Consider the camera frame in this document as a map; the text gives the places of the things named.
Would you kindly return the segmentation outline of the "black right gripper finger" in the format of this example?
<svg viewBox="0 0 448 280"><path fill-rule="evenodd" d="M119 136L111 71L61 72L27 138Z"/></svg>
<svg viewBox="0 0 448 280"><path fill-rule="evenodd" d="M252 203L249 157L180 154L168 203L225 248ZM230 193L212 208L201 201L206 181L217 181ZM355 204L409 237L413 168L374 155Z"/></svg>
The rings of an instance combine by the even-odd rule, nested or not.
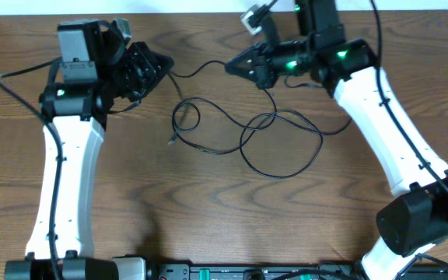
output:
<svg viewBox="0 0 448 280"><path fill-rule="evenodd" d="M254 69L260 64L260 56L263 51L263 44L254 44L245 51L232 58L226 64L236 65Z"/></svg>
<svg viewBox="0 0 448 280"><path fill-rule="evenodd" d="M252 68L240 67L236 65L226 64L225 65L226 73L229 75L238 76L240 78L249 80L251 82L257 82L258 77L256 72Z"/></svg>

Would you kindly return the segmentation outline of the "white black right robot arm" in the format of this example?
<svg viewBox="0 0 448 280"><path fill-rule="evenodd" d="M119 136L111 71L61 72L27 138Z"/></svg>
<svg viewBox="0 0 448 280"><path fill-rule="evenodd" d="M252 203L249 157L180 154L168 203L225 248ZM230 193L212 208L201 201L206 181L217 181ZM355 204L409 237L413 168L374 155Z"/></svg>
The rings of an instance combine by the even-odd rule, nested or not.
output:
<svg viewBox="0 0 448 280"><path fill-rule="evenodd" d="M300 40L283 41L269 5L250 7L241 22L264 34L230 60L226 71L269 89L282 76L309 74L355 122L373 150L393 201L376 215L379 239L356 277L397 279L448 239L448 164L400 105L381 65L381 50L348 40L333 1L297 1Z"/></svg>

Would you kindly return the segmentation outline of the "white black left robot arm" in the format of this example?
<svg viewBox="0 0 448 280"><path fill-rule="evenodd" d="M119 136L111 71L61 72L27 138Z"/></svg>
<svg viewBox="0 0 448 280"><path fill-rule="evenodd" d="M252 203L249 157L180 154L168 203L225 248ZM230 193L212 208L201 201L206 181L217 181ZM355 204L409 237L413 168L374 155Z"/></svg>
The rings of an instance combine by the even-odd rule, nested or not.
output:
<svg viewBox="0 0 448 280"><path fill-rule="evenodd" d="M58 25L61 54L48 70L39 105L45 164L40 204L21 261L8 261L7 279L155 279L157 267L126 255L94 256L96 164L117 98L137 107L173 67L170 57L131 38L126 19L78 19Z"/></svg>

